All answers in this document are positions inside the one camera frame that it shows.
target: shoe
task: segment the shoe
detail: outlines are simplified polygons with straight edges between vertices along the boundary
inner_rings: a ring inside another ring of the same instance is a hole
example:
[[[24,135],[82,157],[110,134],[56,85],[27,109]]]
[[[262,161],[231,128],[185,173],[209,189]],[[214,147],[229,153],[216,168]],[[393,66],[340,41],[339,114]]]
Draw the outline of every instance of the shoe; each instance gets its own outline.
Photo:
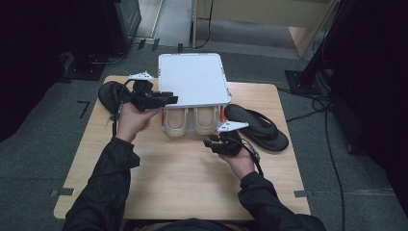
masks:
[[[163,131],[169,137],[181,137],[187,133],[189,126],[187,114],[189,109],[165,109]]]
[[[211,135],[217,130],[217,107],[194,108],[193,127],[199,135]]]
[[[117,114],[119,103],[132,97],[131,92],[116,81],[109,81],[98,91],[98,98],[102,105],[112,114]]]
[[[236,104],[229,104],[224,109],[230,121],[247,122],[248,127],[240,129],[251,140],[269,151],[282,151],[289,145],[289,140],[266,116],[245,109]]]

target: white box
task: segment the white box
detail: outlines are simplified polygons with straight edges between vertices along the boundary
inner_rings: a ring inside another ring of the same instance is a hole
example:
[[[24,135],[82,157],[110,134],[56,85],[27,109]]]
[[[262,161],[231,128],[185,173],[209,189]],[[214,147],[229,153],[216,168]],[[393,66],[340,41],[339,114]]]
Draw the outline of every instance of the white box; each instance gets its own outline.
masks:
[[[171,108],[227,105],[231,94],[221,57],[216,53],[164,54],[159,56],[159,91],[178,96]]]

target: wooden table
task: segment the wooden table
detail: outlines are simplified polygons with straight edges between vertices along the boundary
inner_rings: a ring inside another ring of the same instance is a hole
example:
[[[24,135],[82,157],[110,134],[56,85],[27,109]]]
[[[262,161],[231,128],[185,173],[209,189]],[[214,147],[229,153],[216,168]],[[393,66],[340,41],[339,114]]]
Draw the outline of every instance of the wooden table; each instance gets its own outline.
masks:
[[[109,76],[106,81],[123,83],[126,79]],[[154,90],[158,87],[157,80],[153,81]],[[228,86],[232,103],[264,114],[289,136],[274,85],[228,83]],[[56,218],[64,218],[110,141],[112,122],[109,117],[109,112],[97,101],[64,183],[64,188],[73,188],[75,193],[60,195],[54,210]],[[170,138],[161,126],[161,116],[154,116],[134,141],[141,161],[139,167],[131,170],[132,183],[124,218],[252,219],[238,200],[240,181],[217,154],[204,146],[203,140],[208,137],[192,133]],[[303,185],[292,143],[279,153],[266,152],[254,145],[261,155],[265,177],[274,184],[280,200],[295,213],[310,214],[306,197],[295,197],[293,193],[303,191]]]

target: black jacket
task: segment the black jacket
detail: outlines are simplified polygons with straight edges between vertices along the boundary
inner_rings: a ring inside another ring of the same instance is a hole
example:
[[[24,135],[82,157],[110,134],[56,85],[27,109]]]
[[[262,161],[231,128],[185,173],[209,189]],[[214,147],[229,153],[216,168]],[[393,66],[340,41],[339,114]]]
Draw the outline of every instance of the black jacket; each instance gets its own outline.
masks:
[[[130,168],[140,158],[134,145],[117,138],[106,145],[87,186],[66,214],[64,230],[119,230],[130,187]],[[239,199],[255,218],[259,230],[325,230],[318,218],[295,215],[278,199],[272,183],[251,172],[241,181]],[[175,221],[161,231],[230,230],[222,224],[197,218]]]

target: shoe pair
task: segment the shoe pair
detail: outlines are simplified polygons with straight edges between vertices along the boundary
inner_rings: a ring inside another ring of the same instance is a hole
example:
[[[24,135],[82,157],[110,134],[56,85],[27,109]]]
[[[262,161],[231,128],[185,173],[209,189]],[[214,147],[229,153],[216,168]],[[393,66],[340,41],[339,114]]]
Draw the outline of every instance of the shoe pair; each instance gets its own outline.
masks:
[[[189,128],[189,110],[165,109],[163,131],[170,137],[181,137]],[[199,135],[213,134],[217,129],[217,107],[199,107],[191,109],[192,127]]]

